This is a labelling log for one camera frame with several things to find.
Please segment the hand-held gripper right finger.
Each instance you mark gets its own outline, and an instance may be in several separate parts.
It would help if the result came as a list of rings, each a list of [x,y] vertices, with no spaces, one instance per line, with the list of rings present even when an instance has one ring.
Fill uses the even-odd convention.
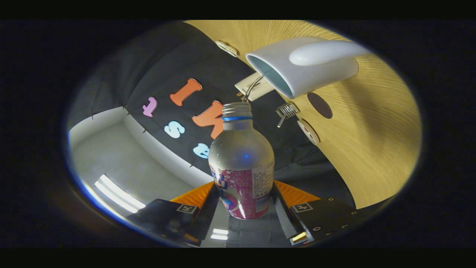
[[[330,241],[364,223],[372,215],[371,209],[355,209],[333,197],[321,199],[277,180],[273,185],[273,202],[291,246]]]

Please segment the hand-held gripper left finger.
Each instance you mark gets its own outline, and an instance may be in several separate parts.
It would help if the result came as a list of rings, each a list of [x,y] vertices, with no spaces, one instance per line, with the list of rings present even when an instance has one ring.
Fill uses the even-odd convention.
[[[206,239],[219,192],[214,182],[174,199],[156,199],[129,215],[129,222],[173,246],[200,246]]]

